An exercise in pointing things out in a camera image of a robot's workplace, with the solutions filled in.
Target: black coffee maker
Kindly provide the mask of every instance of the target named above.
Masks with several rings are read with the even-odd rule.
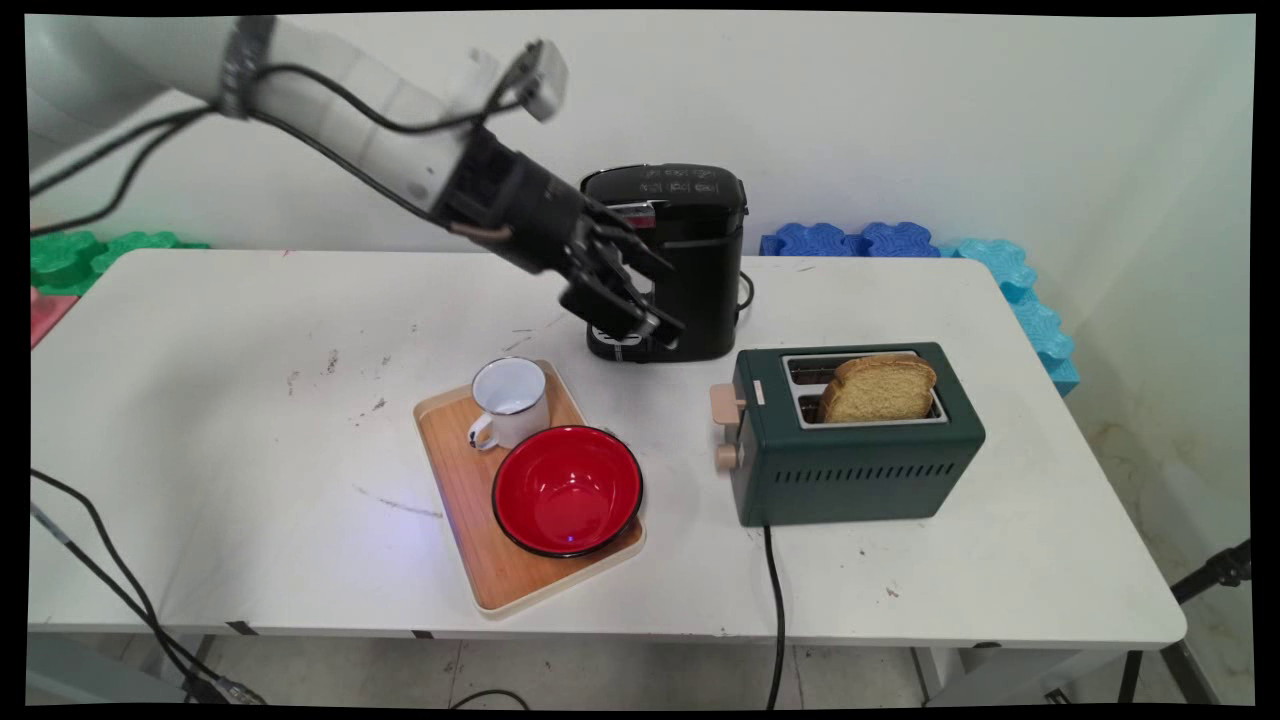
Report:
[[[586,346],[607,360],[709,360],[733,348],[746,190],[710,165],[627,165],[582,178],[582,195],[622,215],[676,272],[645,292],[685,323],[673,347],[653,337],[611,337],[586,328]]]

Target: white mug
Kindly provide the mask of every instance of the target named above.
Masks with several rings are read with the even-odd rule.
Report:
[[[476,373],[471,397],[484,415],[471,424],[467,442],[476,450],[494,446],[516,447],[538,430],[550,427],[547,409],[547,375],[536,363],[524,357],[499,357]],[[489,428],[489,437],[476,437]]]

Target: toaster vent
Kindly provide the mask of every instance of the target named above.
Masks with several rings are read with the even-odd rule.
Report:
[[[774,484],[792,484],[792,483],[831,483],[831,482],[845,482],[845,480],[870,480],[879,478],[892,478],[892,479],[906,479],[906,478],[931,478],[931,477],[945,477],[950,475],[951,470],[956,466],[955,462],[948,462],[946,465],[938,462],[936,465],[879,465],[876,468],[828,468],[828,469],[806,469],[806,470],[786,470],[777,471],[773,474]]]

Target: black cable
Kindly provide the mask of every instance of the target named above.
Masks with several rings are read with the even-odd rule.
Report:
[[[737,306],[737,311],[741,313],[742,310],[746,310],[746,306],[750,305],[753,300],[755,300],[755,283],[751,282],[751,275],[744,273],[742,270],[739,270],[737,274],[742,275],[742,279],[746,281],[746,300],[740,302]]]
[[[76,555],[81,560],[81,562],[90,565],[90,570],[93,570],[93,574],[97,575],[100,579],[102,579],[102,582],[111,585],[111,589],[115,591],[115,594],[120,596],[120,598],[125,601],[125,605],[129,605],[131,610],[133,610],[138,615],[143,615],[143,620],[146,620],[147,624],[151,626],[152,632],[156,633],[156,641],[160,643],[160,647],[165,650],[166,655],[169,655],[169,659],[174,661],[174,665],[178,665],[179,669],[183,667],[182,664],[177,661],[177,657],[174,657],[173,651],[169,648],[170,644],[178,648],[178,651],[180,651],[197,670],[209,675],[210,678],[218,679],[219,676],[218,673],[210,670],[207,665],[205,665],[195,655],[188,652],[187,648],[182,647],[180,643],[174,641],[173,637],[169,635],[169,633],[166,633],[164,628],[160,626],[160,616],[156,614],[155,607],[151,605],[151,598],[147,596],[147,592],[142,589],[142,583],[138,582],[138,579],[133,575],[133,571],[129,570],[129,566],[125,565],[124,559],[120,557],[119,551],[115,550],[115,543],[111,542],[111,536],[108,534],[106,532],[106,524],[102,523],[102,516],[97,514],[97,507],[93,506],[93,502],[90,498],[84,497],[84,495],[77,491],[76,488],[58,479],[54,479],[35,468],[31,469],[31,475],[72,496],[81,505],[84,506],[84,510],[88,511],[90,518],[93,520],[93,527],[97,528],[99,537],[102,538],[102,546],[106,547],[108,555],[111,556],[111,560],[115,562],[115,566],[119,568],[120,573],[124,574],[124,579],[129,582],[129,584],[133,587],[133,591],[138,593],[138,600],[142,601],[142,607],[146,609],[146,612],[140,610],[137,603],[133,602],[133,598],[131,598],[124,592],[124,589],[120,588],[120,585],[116,584],[114,579],[111,579],[110,575],[104,573],[101,568],[97,568],[97,564],[93,562],[93,560],[91,560],[87,555],[83,555],[83,551],[79,551],[81,553],[76,555],[78,548],[73,548],[72,553]]]
[[[381,113],[374,110],[372,108],[369,106],[369,104],[366,104],[364,100],[361,100],[360,97],[357,97],[355,94],[352,94],[349,90],[347,90],[346,87],[343,87],[342,85],[339,85],[333,78],[329,78],[326,76],[324,76],[324,74],[321,74],[321,73],[319,73],[316,70],[312,70],[311,68],[306,68],[303,65],[280,64],[280,65],[270,65],[268,68],[262,68],[262,70],[259,72],[255,76],[255,82],[257,79],[261,79],[261,78],[268,77],[270,74],[284,73],[284,72],[297,73],[297,74],[305,76],[305,77],[307,77],[307,78],[310,78],[310,79],[320,83],[321,86],[324,86],[328,90],[330,90],[332,92],[337,94],[344,101],[347,101],[348,104],[351,104],[352,108],[355,108],[356,110],[358,110],[362,115],[365,115],[370,120],[378,123],[379,126],[381,126],[381,127],[384,127],[387,129],[390,129],[390,131],[394,131],[394,132],[401,132],[401,133],[407,133],[407,135],[422,135],[422,133],[436,132],[436,131],[442,131],[442,129],[456,127],[456,126],[463,126],[463,124],[481,126],[481,124],[484,124],[484,122],[490,115],[494,115],[494,114],[498,114],[498,113],[506,113],[508,110],[513,110],[513,109],[516,109],[516,108],[520,106],[518,102],[509,102],[509,104],[506,104],[506,105],[499,105],[498,104],[498,100],[502,97],[502,94],[506,92],[506,90],[507,90],[506,88],[506,76],[504,76],[504,81],[502,83],[499,83],[498,87],[495,87],[494,91],[490,94],[489,101],[485,104],[484,109],[481,109],[479,111],[475,111],[475,113],[468,113],[466,115],[460,115],[457,118],[448,118],[448,119],[444,119],[444,120],[433,120],[430,123],[424,123],[424,124],[419,124],[419,126],[406,126],[406,124],[397,123],[396,120],[392,120],[392,119],[387,118],[385,115],[383,115]],[[156,118],[154,120],[148,120],[146,123],[142,123],[141,126],[138,126],[138,127],[128,131],[127,133],[124,133],[124,135],[116,137],[115,140],[108,142],[102,147],[99,147],[93,152],[90,152],[88,155],[81,158],[79,160],[76,160],[70,165],[68,165],[67,168],[59,170],[58,173],[54,173],[52,176],[50,176],[50,177],[42,179],[41,182],[36,183],[35,186],[32,186],[29,188],[31,197],[36,197],[41,192],[45,192],[46,190],[49,190],[49,188],[51,188],[51,187],[61,183],[63,181],[73,177],[74,174],[77,174],[81,170],[83,170],[84,168],[88,168],[93,163],[97,163],[102,158],[110,155],[111,152],[114,152],[119,147],[123,147],[124,145],[127,145],[128,142],[136,140],[137,137],[142,136],[143,133],[146,133],[148,131],[152,131],[152,129],[156,129],[159,127],[168,126],[168,129],[165,132],[163,132],[159,136],[156,136],[155,138],[152,138],[138,152],[138,155],[133,159],[133,163],[129,164],[128,170],[125,170],[125,173],[124,173],[124,178],[120,181],[120,184],[119,184],[119,187],[115,191],[115,197],[113,197],[111,201],[105,208],[102,208],[101,210],[97,210],[96,213],[91,213],[91,214],[81,217],[81,218],[76,218],[76,219],[72,219],[72,220],[65,220],[65,222],[61,222],[61,223],[55,223],[55,224],[51,224],[51,225],[45,225],[45,227],[41,227],[41,228],[33,228],[31,231],[31,237],[38,237],[41,234],[49,234],[49,233],[60,232],[60,231],[70,229],[70,228],[74,228],[74,227],[84,225],[84,224],[92,223],[95,220],[100,220],[100,219],[110,215],[111,213],[114,213],[115,209],[124,200],[124,196],[125,196],[125,193],[129,190],[129,186],[133,183],[134,176],[138,173],[138,170],[141,169],[142,164],[151,155],[151,152],[154,152],[157,147],[160,147],[160,145],[164,145],[164,142],[168,141],[170,137],[173,137],[178,132],[180,132],[184,128],[187,128],[187,126],[189,126],[191,123],[198,120],[200,118],[204,118],[207,114],[215,113],[215,111],[216,111],[216,108],[214,108],[212,105],[209,105],[209,106],[205,106],[205,108],[195,108],[195,109],[191,109],[191,110],[182,110],[179,113],[173,113],[170,115],[165,115],[163,118]],[[357,178],[360,178],[361,181],[364,181],[366,184],[369,184],[370,187],[372,187],[374,190],[376,190],[378,192],[380,192],[385,197],[393,200],[401,208],[404,208],[404,209],[410,210],[411,213],[413,213],[415,215],[417,215],[421,219],[428,219],[426,214],[422,213],[422,211],[420,211],[416,206],[413,206],[408,201],[403,200],[402,197],[399,197],[398,195],[396,195],[394,192],[392,192],[390,190],[388,190],[381,183],[378,183],[370,176],[367,176],[362,170],[357,169],[351,163],[346,161],[344,159],[340,159],[334,151],[329,150],[324,145],[320,145],[317,141],[310,138],[302,131],[300,131],[300,129],[294,128],[293,126],[285,123],[284,120],[282,120],[279,118],[274,118],[274,117],[271,117],[271,115],[269,115],[266,113],[261,113],[261,111],[257,111],[257,110],[250,110],[248,115],[252,117],[252,118],[255,118],[255,119],[259,119],[259,120],[266,122],[269,124],[273,124],[273,126],[275,126],[275,127],[278,127],[278,128],[288,132],[289,135],[297,137],[298,140],[302,140],[303,142],[306,142],[307,145],[310,145],[314,150],[321,152],[323,155],[325,155],[326,158],[329,158],[330,160],[337,161],[339,165],[343,167],[343,169],[346,169],[347,172],[352,173],[353,176],[356,176]]]
[[[310,135],[302,132],[301,129],[291,126],[289,123],[282,120],[280,118],[276,118],[275,115],[264,113],[261,110],[250,110],[248,111],[248,117],[253,118],[255,120],[261,120],[261,122],[264,122],[264,123],[266,123],[269,126],[273,126],[273,127],[275,127],[278,129],[283,129],[284,132],[287,132],[287,133],[292,135],[293,137],[301,140],[303,143],[306,143],[307,147],[310,147],[310,149],[315,150],[316,152],[324,155],[325,158],[333,160],[334,163],[338,164],[339,168],[342,168],[342,169],[347,170],[348,173],[356,176],[357,179],[360,179],[361,182],[364,182],[369,187],[376,190],[383,197],[385,197],[385,199],[390,200],[392,202],[399,205],[401,208],[408,210],[410,213],[412,213],[417,218],[421,218],[421,219],[424,219],[426,222],[431,222],[431,218],[428,215],[426,210],[422,210],[417,205],[413,205],[408,200],[404,200],[398,193],[396,193],[393,190],[390,190],[385,184],[383,184],[383,183],[378,182],[376,179],[374,179],[372,176],[370,176],[369,173],[361,170],[360,168],[357,168],[356,165],[353,165],[349,160],[347,160],[342,155],[338,155],[335,151],[330,150],[329,146],[324,145],[319,140],[316,140],[316,138],[311,137]]]
[[[152,129],[155,129],[157,127],[173,124],[173,123],[175,123],[178,120],[182,120],[183,118],[186,118],[188,115],[201,114],[204,110],[206,110],[206,109],[205,108],[192,108],[189,110],[179,110],[177,113],[170,113],[168,115],[163,115],[163,117],[156,118],[154,120],[148,120],[146,123],[142,123],[141,126],[131,129],[129,132],[127,132],[127,133],[116,137],[115,140],[113,140],[113,141],[102,145],[101,147],[99,147],[97,150],[90,152],[88,155],[84,155],[79,160],[76,160],[74,163],[72,163],[70,165],[63,168],[61,170],[58,170],[56,173],[49,176],[47,178],[37,182],[33,186],[31,186],[31,197],[36,197],[41,192],[45,192],[46,190],[49,190],[49,188],[51,188],[51,187],[61,183],[63,181],[65,181],[65,179],[76,176],[77,173],[79,173],[84,168],[92,165],[93,163],[97,163],[102,158],[106,158],[108,155],[110,155],[111,152],[115,152],[120,147],[124,147],[129,142],[133,142],[140,136],[142,136],[142,135],[145,135],[145,133],[147,133],[147,132],[150,132],[150,131],[152,131]]]
[[[483,120],[488,119],[489,115],[494,115],[497,113],[506,113],[507,110],[515,110],[516,108],[520,106],[518,102],[511,102],[511,104],[507,104],[507,105],[497,105],[495,101],[494,101],[494,95],[490,95],[490,102],[486,104],[484,109],[477,110],[475,113],[468,113],[466,115],[458,115],[457,118],[449,118],[449,119],[445,119],[445,120],[433,120],[430,123],[424,123],[424,124],[419,124],[419,126],[406,126],[406,124],[397,123],[396,120],[388,118],[387,115],[383,115],[378,110],[374,110],[372,108],[369,106],[367,102],[365,102],[364,100],[361,100],[360,97],[357,97],[352,91],[349,91],[346,87],[343,87],[338,81],[335,81],[335,79],[333,79],[333,78],[330,78],[328,76],[325,76],[325,74],[323,74],[323,73],[320,73],[317,70],[307,68],[306,65],[296,65],[296,64],[291,64],[291,63],[282,63],[279,65],[268,65],[268,67],[262,68],[261,70],[259,70],[257,74],[253,76],[253,82],[259,82],[259,81],[261,81],[261,79],[264,79],[264,78],[266,78],[269,76],[276,74],[276,73],[294,73],[294,74],[300,74],[302,77],[306,77],[308,79],[312,79],[312,81],[323,85],[326,90],[329,90],[330,92],[333,92],[338,97],[342,97],[343,100],[346,100],[347,104],[351,105],[352,108],[355,108],[361,115],[365,115],[370,120],[374,120],[375,123],[378,123],[379,126],[381,126],[381,127],[384,127],[387,129],[396,131],[396,132],[404,133],[404,135],[422,135],[422,133],[442,131],[442,129],[451,128],[451,127],[454,127],[454,126],[463,126],[463,124],[468,124],[468,123],[483,122]],[[494,92],[497,94],[497,97],[500,97],[503,91],[506,91],[504,83],[500,83],[494,90]]]
[[[140,607],[138,603],[134,602],[133,598],[129,597],[127,592],[124,592],[124,588],[122,588],[120,584],[116,583],[114,578],[108,575],[106,571],[102,570],[102,568],[99,566],[99,564],[95,562],[92,557],[86,555],[84,551],[76,544],[74,541],[68,538],[65,533],[63,533],[61,529],[59,529],[51,519],[49,519],[44,512],[40,512],[35,502],[31,503],[31,510],[32,510],[31,514],[42,525],[45,525],[49,529],[49,532],[52,533],[54,537],[58,538],[58,541],[61,542],[67,547],[67,550],[70,551],[72,555],[76,556],[77,560],[79,560],[86,568],[90,569],[90,571],[92,571],[100,580],[102,580],[102,583],[105,583],[129,607],[129,610],[132,610],[138,618],[142,619],[143,623],[146,623],[148,628],[151,628],[151,632],[155,634],[156,642],[160,644],[160,650],[164,651],[164,653],[169,657],[169,660],[174,664],[174,666],[178,667],[178,670],[187,679],[184,689],[192,697],[195,697],[198,702],[205,705],[227,703],[227,698],[218,691],[218,688],[215,687],[216,684],[224,688],[228,692],[228,694],[237,698],[238,702],[252,703],[252,705],[266,705],[266,701],[264,701],[261,696],[259,696],[250,688],[244,687],[243,683],[229,680],[219,675],[218,673],[212,671],[207,665],[204,664],[204,661],[201,661],[198,657],[192,655],[191,651],[182,647],[182,644],[179,644],[175,639],[173,639],[173,635],[170,635],[160,625],[160,619],[156,615],[155,607],[151,605],[151,598],[147,596],[146,591],[142,589],[142,584],[138,583],[138,579],[133,575],[133,571],[129,570],[129,566],[124,562],[124,559],[120,557],[120,553],[115,550],[115,543],[111,542],[111,536],[106,532],[106,525],[102,523],[102,516],[99,515],[97,507],[93,506],[93,502],[88,497],[82,495],[76,488],[45,473],[41,473],[35,468],[31,469],[31,475],[33,478],[37,478],[47,483],[55,489],[59,489],[72,496],[73,498],[79,501],[81,505],[84,506],[84,510],[88,511],[90,518],[93,520],[93,527],[97,528],[97,533],[101,537],[102,544],[106,547],[108,553],[111,556],[111,560],[115,561],[115,565],[120,569],[120,573],[124,574],[125,579],[129,580],[129,584],[133,585],[133,589],[137,591],[138,598],[142,601],[142,605],[145,607]],[[204,678],[197,675],[196,671],[183,665],[182,661],[178,660],[174,651],[177,651],[177,653],[183,655],[196,670],[204,673],[214,682],[210,683],[209,680],[205,680]]]
[[[782,585],[778,584],[778,569],[773,565],[773,534],[764,527],[764,560],[769,564],[769,582],[773,583],[773,606],[778,611],[778,651],[773,656],[773,684],[769,687],[769,702],[765,710],[773,710],[778,701],[778,687],[782,684],[782,656],[787,644],[786,614],[782,611]]]
[[[169,129],[164,131],[163,133],[160,133],[156,137],[154,137],[150,142],[147,142],[142,147],[142,150],[138,151],[137,156],[133,158],[133,163],[129,164],[129,169],[124,172],[124,178],[120,181],[119,187],[115,190],[115,197],[113,197],[111,201],[108,202],[105,208],[102,208],[101,210],[99,210],[96,213],[90,213],[88,215],[83,215],[81,218],[74,218],[72,220],[64,220],[61,223],[54,223],[51,225],[45,225],[42,228],[32,228],[31,237],[37,237],[37,236],[41,236],[41,234],[49,234],[49,233],[60,232],[60,231],[70,229],[70,228],[74,228],[74,227],[84,225],[84,224],[92,223],[95,220],[100,220],[100,219],[110,215],[111,213],[114,213],[115,209],[120,205],[120,201],[124,200],[124,195],[129,191],[129,186],[133,184],[133,177],[137,176],[138,169],[142,168],[142,164],[146,163],[147,158],[152,152],[155,152],[155,150],[157,147],[160,147],[161,145],[164,145],[166,140],[169,140],[174,135],[177,135],[177,133],[182,132],[183,129],[186,129],[188,126],[191,126],[191,123],[193,123],[193,122],[198,120],[200,118],[204,118],[205,115],[207,115],[210,113],[214,113],[214,111],[215,110],[211,106],[210,108],[201,108],[200,110],[193,110],[192,114],[189,114],[188,117],[186,117],[183,119],[173,122],[169,126]]]
[[[511,691],[480,691],[477,693],[471,693],[467,697],[460,700],[458,702],[454,702],[453,705],[451,705],[449,710],[457,710],[457,708],[462,707],[463,705],[471,702],[472,700],[475,700],[477,697],[484,697],[486,694],[504,694],[504,696],[515,700],[516,702],[518,702],[520,707],[524,707],[525,710],[529,710],[529,703],[525,702],[525,698],[520,697],[518,694],[516,694],[516,693],[513,693]]]

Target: red bowl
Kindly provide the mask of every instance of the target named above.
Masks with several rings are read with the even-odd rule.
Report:
[[[577,557],[622,534],[640,510],[640,464],[618,438],[584,425],[548,428],[517,445],[493,480],[493,514],[512,542]]]

